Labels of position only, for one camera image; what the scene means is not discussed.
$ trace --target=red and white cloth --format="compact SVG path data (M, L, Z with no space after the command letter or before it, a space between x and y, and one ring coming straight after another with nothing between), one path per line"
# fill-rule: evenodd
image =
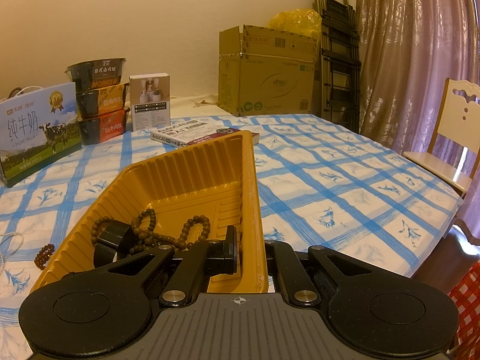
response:
M480 359L480 261L470 268L450 292L460 314L455 360Z

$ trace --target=yellow plastic tray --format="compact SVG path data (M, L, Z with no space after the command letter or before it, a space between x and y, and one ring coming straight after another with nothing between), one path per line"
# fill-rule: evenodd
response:
M90 231L100 216L130 223L141 211L157 213L155 232L177 238L194 215L210 219L209 239L225 239L235 225L240 264L233 275L211 278L208 291L257 293L268 288L251 133L241 131L134 163L121 171L88 208L50 258L32 291L69 272L93 269ZM143 221L141 227L147 227ZM200 227L187 242L195 241Z

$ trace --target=blue and white checkered tablecloth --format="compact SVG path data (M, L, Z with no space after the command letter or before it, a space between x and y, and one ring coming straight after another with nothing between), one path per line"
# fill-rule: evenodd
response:
M372 140L312 115L195 118L260 133L254 147L266 239L325 245L402 275L429 255L461 204L443 181ZM0 360L30 354L18 309L59 245L125 166L174 150L127 132L0 187Z

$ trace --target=purple curtain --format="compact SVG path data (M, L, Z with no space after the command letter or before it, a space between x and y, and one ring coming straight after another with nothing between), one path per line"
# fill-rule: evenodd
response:
M362 135L399 153L427 150L445 79L479 83L478 14L480 0L357 0ZM462 151L439 136L433 154L457 166ZM466 157L467 174L475 155ZM458 212L477 244L479 183L480 171Z

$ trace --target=beige wall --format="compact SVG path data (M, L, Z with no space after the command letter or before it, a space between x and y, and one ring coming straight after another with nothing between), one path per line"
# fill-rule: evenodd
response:
M110 57L126 57L124 80L167 72L173 95L216 93L218 31L266 25L312 2L0 0L0 98L16 86L66 82L66 66Z

